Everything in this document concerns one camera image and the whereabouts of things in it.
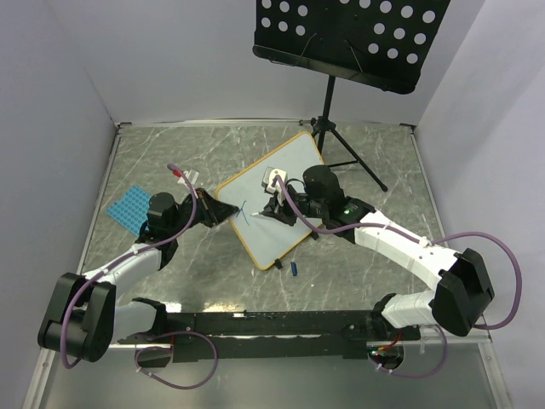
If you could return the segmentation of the yellow framed whiteboard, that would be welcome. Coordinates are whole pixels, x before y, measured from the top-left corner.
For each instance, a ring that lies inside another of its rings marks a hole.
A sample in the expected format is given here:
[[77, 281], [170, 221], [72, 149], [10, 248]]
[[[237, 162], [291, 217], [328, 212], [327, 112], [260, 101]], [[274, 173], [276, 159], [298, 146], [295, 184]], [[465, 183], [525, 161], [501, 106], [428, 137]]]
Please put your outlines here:
[[240, 209], [229, 222], [252, 262], [260, 270], [273, 266], [312, 232], [300, 221], [290, 227], [255, 214], [263, 210], [272, 198], [261, 185], [266, 170], [280, 169], [287, 173], [288, 178], [301, 180], [304, 170], [323, 162], [311, 134], [302, 131], [216, 189], [217, 200]]

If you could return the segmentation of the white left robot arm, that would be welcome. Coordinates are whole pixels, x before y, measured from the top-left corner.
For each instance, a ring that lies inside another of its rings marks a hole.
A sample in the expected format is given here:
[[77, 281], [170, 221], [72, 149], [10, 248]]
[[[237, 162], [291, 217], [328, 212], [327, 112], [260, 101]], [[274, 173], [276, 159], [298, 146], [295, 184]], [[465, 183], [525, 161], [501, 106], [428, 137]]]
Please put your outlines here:
[[238, 211], [202, 188], [192, 189], [181, 203], [170, 193], [151, 196], [146, 221], [127, 251], [86, 274], [59, 277], [37, 334], [38, 345], [59, 352], [63, 359], [95, 362], [111, 343], [134, 334], [151, 343], [164, 339], [169, 322], [163, 303], [143, 297], [123, 306], [116, 301], [169, 264], [186, 230], [198, 224], [216, 227]]

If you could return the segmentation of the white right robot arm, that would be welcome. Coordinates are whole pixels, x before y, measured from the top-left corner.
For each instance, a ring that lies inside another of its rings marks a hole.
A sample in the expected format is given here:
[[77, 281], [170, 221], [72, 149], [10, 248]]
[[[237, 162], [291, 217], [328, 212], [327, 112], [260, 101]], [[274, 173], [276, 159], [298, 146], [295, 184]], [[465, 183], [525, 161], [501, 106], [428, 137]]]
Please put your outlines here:
[[302, 192], [285, 171], [267, 168], [261, 181], [270, 200], [261, 216], [288, 226], [304, 223], [315, 234], [330, 234], [374, 251], [422, 281], [427, 289], [384, 297], [371, 322], [373, 332], [390, 339], [410, 325], [439, 325], [465, 337], [494, 298], [483, 257], [470, 248], [455, 251], [391, 221], [361, 199], [347, 196], [326, 165], [303, 173]]

